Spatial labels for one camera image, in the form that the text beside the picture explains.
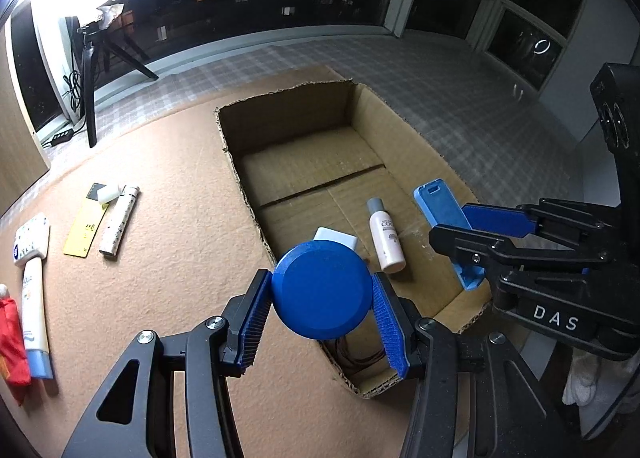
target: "blue round lid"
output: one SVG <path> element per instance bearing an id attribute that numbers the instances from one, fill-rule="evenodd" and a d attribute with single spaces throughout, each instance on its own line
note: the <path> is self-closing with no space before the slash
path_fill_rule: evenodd
<path id="1" fill-rule="evenodd" d="M 308 339 L 347 335 L 372 303 L 367 265 L 335 241 L 305 241 L 289 250 L 273 270 L 273 307 L 284 324 Z"/>

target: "white eraser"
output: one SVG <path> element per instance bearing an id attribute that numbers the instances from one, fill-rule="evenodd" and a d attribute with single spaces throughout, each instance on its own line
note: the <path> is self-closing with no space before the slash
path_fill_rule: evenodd
<path id="1" fill-rule="evenodd" d="M 47 250 L 49 220 L 43 213 L 39 213 L 15 231 L 14 264 L 24 266 L 33 257 L 45 259 Z"/>
<path id="2" fill-rule="evenodd" d="M 325 227 L 320 227 L 316 231 L 316 235 L 314 239 L 326 239 L 327 241 L 335 241 L 336 243 L 340 243 L 345 247 L 351 248 L 351 250 L 356 249 L 356 245 L 358 244 L 358 238 L 354 235 L 345 234 L 344 232 L 332 231 L 332 229 L 328 229 Z"/>
<path id="3" fill-rule="evenodd" d="M 116 199 L 120 195 L 120 186 L 115 183 L 110 183 L 98 189 L 98 203 L 104 205 Z"/>

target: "metal bolt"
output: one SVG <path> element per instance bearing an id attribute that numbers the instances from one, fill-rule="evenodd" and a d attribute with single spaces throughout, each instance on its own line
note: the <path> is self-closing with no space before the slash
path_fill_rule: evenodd
<path id="1" fill-rule="evenodd" d="M 154 337 L 155 335 L 151 330 L 142 330 L 142 332 L 138 334 L 138 342 L 140 344 L 146 344 L 151 342 Z"/>
<path id="2" fill-rule="evenodd" d="M 429 319 L 428 317 L 425 317 L 423 319 L 420 319 L 418 321 L 418 326 L 426 331 L 431 330 L 431 328 L 433 328 L 436 324 L 436 321 L 434 321 L 433 319 Z"/>
<path id="3" fill-rule="evenodd" d="M 225 320 L 222 317 L 216 315 L 215 317 L 212 317 L 211 319 L 207 319 L 207 328 L 209 328 L 209 330 L 217 330 L 224 323 L 225 323 Z"/>
<path id="4" fill-rule="evenodd" d="M 504 336 L 504 333 L 500 333 L 500 332 L 493 332 L 489 334 L 489 340 L 494 343 L 494 344 L 504 344 L 505 340 L 507 340 L 507 337 Z"/>

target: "red plastic wrapper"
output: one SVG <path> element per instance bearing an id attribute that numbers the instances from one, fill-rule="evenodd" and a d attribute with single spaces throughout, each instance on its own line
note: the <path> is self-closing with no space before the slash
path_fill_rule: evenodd
<path id="1" fill-rule="evenodd" d="M 25 387 L 31 383 L 18 307 L 11 298 L 0 299 L 0 375 L 21 406 Z"/>

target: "tube of cream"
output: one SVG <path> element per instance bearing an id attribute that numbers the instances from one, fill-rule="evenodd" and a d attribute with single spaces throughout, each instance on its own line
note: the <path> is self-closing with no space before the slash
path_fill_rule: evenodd
<path id="1" fill-rule="evenodd" d="M 42 260 L 34 257 L 24 265 L 22 279 L 22 336 L 33 378 L 53 378 L 44 319 Z"/>

